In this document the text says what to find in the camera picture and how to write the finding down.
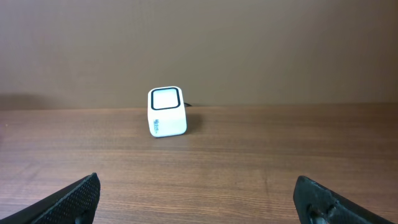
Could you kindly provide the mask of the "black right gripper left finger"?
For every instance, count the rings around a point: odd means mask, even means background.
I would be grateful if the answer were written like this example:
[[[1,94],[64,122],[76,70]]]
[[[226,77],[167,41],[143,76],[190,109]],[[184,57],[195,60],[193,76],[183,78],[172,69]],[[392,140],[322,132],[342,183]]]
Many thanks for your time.
[[[92,224],[100,200],[97,173],[1,219],[1,224]]]

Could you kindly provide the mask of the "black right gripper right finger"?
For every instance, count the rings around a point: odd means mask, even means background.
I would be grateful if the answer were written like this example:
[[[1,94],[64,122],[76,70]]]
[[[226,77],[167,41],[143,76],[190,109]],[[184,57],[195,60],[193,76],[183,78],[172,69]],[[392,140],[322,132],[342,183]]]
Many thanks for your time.
[[[296,181],[293,200],[304,224],[393,224],[304,175]]]

